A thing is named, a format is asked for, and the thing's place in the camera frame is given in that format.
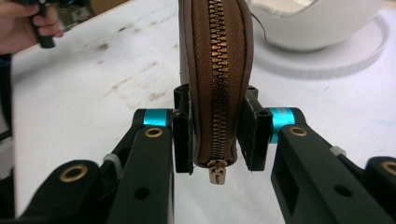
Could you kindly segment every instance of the metal zipper teeth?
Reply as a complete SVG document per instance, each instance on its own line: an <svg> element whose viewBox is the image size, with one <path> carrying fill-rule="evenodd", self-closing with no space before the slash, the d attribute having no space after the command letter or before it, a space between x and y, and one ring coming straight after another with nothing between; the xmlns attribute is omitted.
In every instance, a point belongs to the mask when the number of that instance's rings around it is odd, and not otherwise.
<svg viewBox="0 0 396 224"><path fill-rule="evenodd" d="M208 3L213 95L212 160L224 160L229 103L227 38L221 0L209 0Z"/></svg>

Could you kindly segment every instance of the screw hole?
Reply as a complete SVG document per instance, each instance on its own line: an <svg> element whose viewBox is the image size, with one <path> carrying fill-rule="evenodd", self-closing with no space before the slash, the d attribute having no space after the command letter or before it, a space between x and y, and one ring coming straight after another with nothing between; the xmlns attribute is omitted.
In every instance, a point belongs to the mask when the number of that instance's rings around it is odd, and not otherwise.
<svg viewBox="0 0 396 224"><path fill-rule="evenodd" d="M159 137L163 134L163 130L159 128L151 128L145 132L147 137Z"/></svg>
<svg viewBox="0 0 396 224"><path fill-rule="evenodd" d="M178 117L187 117L186 113L176 113L176 116Z"/></svg>
<svg viewBox="0 0 396 224"><path fill-rule="evenodd" d="M351 197L352 196L352 192L349 189L347 189L346 187L344 187L344 186L336 185L336 186L334 186L334 190L338 194L340 194L340 195L342 195L344 197Z"/></svg>
<svg viewBox="0 0 396 224"><path fill-rule="evenodd" d="M149 194L150 192L148 188L140 188L134 192L134 197L137 200L143 200L143 199L147 199L149 197Z"/></svg>
<svg viewBox="0 0 396 224"><path fill-rule="evenodd" d="M289 128L289 132L291 132L294 135L301 136L301 137L304 137L308 134L308 132L306 130L304 130L302 128L297 128L297 127Z"/></svg>
<svg viewBox="0 0 396 224"><path fill-rule="evenodd" d="M396 162L395 161L384 161L382 167L390 174L396 175Z"/></svg>
<svg viewBox="0 0 396 224"><path fill-rule="evenodd" d="M87 166L85 166L84 164L78 164L64 170L59 178L64 183L73 182L81 179L85 174L87 174L87 172Z"/></svg>
<svg viewBox="0 0 396 224"><path fill-rule="evenodd" d="M260 112L259 112L259 115L261 115L261 116L267 116L267 115L268 115L268 111L265 111L265 110L260 111Z"/></svg>

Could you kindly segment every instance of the zipper slider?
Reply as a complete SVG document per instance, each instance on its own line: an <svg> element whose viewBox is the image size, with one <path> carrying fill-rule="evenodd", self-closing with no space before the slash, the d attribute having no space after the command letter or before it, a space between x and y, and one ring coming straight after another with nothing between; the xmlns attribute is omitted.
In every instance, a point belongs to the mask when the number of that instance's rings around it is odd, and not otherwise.
<svg viewBox="0 0 396 224"><path fill-rule="evenodd" d="M222 160L212 160L207 164L209 167L210 183L216 185L223 185L225 183L226 165L227 162Z"/></svg>

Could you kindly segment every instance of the leather pouch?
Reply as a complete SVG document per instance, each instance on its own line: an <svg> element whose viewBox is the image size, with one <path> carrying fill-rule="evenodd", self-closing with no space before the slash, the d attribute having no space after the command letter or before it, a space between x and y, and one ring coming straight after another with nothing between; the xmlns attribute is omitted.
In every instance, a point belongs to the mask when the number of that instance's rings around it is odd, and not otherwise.
<svg viewBox="0 0 396 224"><path fill-rule="evenodd" d="M253 61L245 0L179 0L180 80L190 84L194 163L224 184L236 162L236 131Z"/></svg>

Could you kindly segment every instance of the hand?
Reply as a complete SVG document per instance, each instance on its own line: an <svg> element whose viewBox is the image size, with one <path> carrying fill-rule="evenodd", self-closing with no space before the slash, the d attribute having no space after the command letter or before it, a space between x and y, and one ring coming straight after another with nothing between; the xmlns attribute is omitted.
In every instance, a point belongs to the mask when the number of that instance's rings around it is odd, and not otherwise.
<svg viewBox="0 0 396 224"><path fill-rule="evenodd" d="M9 0L0 0L0 55L16 53L37 44L28 17L35 15L38 10L38 5L23 6ZM33 23L39 26L40 35L64 35L60 30L58 12L54 7L47 7L46 18L34 16Z"/></svg>

